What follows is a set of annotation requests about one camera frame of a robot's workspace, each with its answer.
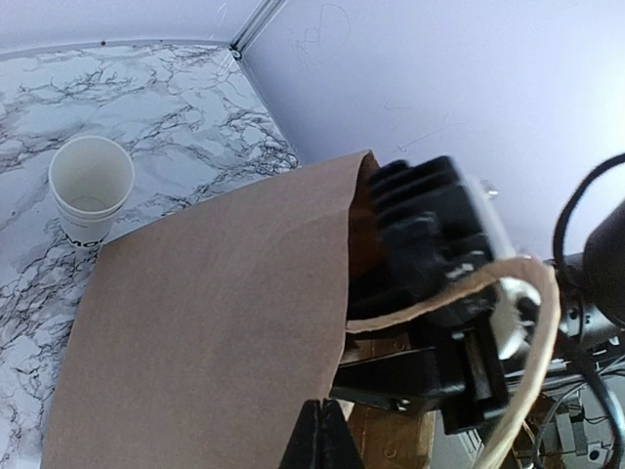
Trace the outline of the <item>right aluminium frame post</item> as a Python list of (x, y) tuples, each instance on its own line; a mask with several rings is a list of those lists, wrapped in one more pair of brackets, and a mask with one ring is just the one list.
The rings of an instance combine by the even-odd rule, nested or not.
[(286, 3), (286, 0), (263, 0), (260, 3), (251, 17), (230, 41), (229, 48), (239, 60)]

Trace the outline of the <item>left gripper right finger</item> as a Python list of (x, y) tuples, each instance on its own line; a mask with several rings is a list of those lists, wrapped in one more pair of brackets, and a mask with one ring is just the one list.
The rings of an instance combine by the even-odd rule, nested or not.
[(321, 467), (362, 469), (363, 463), (350, 428), (337, 401), (324, 400), (321, 407)]

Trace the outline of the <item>stacked white paper cups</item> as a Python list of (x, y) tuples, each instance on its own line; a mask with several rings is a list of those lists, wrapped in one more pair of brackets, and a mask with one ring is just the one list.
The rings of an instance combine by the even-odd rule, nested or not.
[(135, 175), (128, 152), (104, 137), (77, 137), (56, 151), (48, 182), (70, 244), (84, 249), (102, 245), (132, 191)]

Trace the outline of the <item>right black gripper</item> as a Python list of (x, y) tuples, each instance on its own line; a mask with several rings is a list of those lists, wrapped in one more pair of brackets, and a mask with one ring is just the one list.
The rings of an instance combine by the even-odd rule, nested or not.
[(336, 400), (416, 415), (439, 410), (444, 430), (457, 434), (503, 415), (510, 393), (490, 319), (496, 294), (478, 293), (378, 332), (397, 338), (399, 352), (342, 364), (330, 392)]

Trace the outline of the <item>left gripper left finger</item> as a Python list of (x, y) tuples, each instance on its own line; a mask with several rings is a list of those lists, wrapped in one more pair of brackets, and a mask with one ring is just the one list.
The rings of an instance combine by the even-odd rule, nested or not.
[(279, 469), (322, 467), (321, 401), (305, 401), (282, 456)]

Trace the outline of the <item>brown paper bag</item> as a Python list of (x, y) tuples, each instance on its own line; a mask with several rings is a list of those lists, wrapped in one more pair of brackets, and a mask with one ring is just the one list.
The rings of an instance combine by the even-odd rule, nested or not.
[[(213, 197), (105, 246), (72, 325), (45, 468), (278, 468), (305, 401), (342, 364), (399, 352), (347, 334), (349, 211), (367, 151)], [(501, 465), (537, 399), (561, 319), (554, 270), (479, 270), (533, 286), (501, 360), (510, 401), (479, 468)]]

